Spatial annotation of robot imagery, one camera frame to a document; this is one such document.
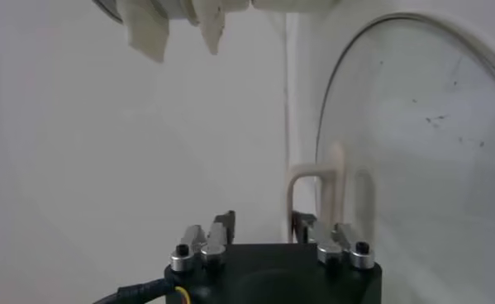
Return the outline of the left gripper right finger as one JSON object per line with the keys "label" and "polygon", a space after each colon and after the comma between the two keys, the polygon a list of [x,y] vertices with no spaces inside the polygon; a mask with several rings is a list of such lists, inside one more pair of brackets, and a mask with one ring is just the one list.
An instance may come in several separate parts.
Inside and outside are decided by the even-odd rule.
{"label": "left gripper right finger", "polygon": [[332,227],[322,224],[313,214],[292,212],[292,239],[299,244],[315,244],[317,260],[330,264],[348,263],[356,269],[374,267],[371,244],[358,237],[350,224],[336,223]]}

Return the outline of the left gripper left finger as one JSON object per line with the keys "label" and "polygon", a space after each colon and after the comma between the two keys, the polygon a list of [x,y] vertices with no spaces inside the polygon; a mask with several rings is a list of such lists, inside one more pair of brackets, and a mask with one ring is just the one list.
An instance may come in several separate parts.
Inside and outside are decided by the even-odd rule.
{"label": "left gripper left finger", "polygon": [[173,272],[191,272],[197,265],[220,268],[226,259],[226,248],[235,236],[236,213],[227,211],[215,216],[205,233],[200,225],[189,226],[170,255]]}

